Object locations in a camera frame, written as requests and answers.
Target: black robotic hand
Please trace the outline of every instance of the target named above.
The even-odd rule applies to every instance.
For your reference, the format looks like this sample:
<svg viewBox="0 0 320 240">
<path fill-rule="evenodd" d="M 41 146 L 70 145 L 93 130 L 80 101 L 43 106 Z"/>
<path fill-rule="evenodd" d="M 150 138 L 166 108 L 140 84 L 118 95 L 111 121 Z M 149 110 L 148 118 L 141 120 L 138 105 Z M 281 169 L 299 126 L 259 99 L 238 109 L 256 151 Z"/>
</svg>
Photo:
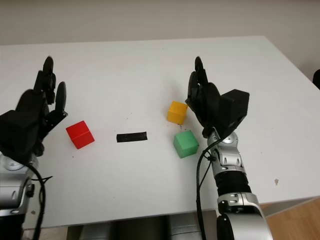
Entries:
<svg viewBox="0 0 320 240">
<path fill-rule="evenodd" d="M 28 161 L 32 153 L 41 156 L 43 139 L 68 115 L 65 112 L 66 84 L 59 84 L 55 96 L 53 68 L 54 61 L 48 56 L 38 72 L 34 88 L 23 93 L 15 110 L 0 116 L 0 152 L 17 162 Z M 55 109 L 50 112 L 48 105 L 54 102 Z"/>
<path fill-rule="evenodd" d="M 249 93 L 237 89 L 220 95 L 217 87 L 208 82 L 200 57 L 195 59 L 191 73 L 188 97 L 185 103 L 204 127 L 202 135 L 208 138 L 216 130 L 220 138 L 230 135 L 247 115 Z"/>
</svg>

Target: wooden floor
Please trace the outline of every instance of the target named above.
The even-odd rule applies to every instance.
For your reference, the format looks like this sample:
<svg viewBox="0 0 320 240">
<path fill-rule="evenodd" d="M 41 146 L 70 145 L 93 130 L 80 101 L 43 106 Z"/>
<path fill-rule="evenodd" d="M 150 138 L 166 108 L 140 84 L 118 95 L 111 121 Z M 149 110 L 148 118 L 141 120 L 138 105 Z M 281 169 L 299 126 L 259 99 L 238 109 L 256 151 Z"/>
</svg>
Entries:
<svg viewBox="0 0 320 240">
<path fill-rule="evenodd" d="M 320 240 L 320 198 L 267 218 L 273 240 Z"/>
</svg>

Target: red cube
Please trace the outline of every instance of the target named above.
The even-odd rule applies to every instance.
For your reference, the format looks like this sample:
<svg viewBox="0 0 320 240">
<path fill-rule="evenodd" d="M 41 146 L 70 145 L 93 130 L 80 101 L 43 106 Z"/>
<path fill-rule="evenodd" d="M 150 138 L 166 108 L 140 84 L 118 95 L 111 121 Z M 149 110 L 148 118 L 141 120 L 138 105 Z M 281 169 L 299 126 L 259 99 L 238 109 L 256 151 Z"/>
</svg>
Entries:
<svg viewBox="0 0 320 240">
<path fill-rule="evenodd" d="M 77 149 L 95 141 L 85 121 L 67 127 L 66 131 Z"/>
</svg>

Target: block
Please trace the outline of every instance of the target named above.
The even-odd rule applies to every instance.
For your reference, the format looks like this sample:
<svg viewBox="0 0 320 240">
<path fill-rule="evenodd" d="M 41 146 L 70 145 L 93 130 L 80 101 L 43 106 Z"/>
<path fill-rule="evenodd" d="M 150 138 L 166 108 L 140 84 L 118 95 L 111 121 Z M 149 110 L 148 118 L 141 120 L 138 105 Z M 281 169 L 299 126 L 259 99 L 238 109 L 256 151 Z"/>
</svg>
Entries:
<svg viewBox="0 0 320 240">
<path fill-rule="evenodd" d="M 168 121 L 182 125 L 187 115 L 188 105 L 173 101 L 168 111 Z"/>
<path fill-rule="evenodd" d="M 199 148 L 199 143 L 190 130 L 175 135 L 173 145 L 181 159 L 195 154 Z"/>
<path fill-rule="evenodd" d="M 77 149 L 95 141 L 85 121 L 67 127 L 66 131 Z"/>
</svg>

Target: white wall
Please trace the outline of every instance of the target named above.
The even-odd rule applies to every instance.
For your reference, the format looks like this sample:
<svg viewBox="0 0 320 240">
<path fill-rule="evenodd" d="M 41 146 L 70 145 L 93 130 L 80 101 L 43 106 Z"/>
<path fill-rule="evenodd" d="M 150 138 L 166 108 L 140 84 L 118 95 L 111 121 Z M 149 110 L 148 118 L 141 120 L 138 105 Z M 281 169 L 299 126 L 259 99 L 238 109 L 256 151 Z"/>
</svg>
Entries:
<svg viewBox="0 0 320 240">
<path fill-rule="evenodd" d="M 2 0 L 0 45 L 264 35 L 308 78 L 320 1 Z"/>
</svg>

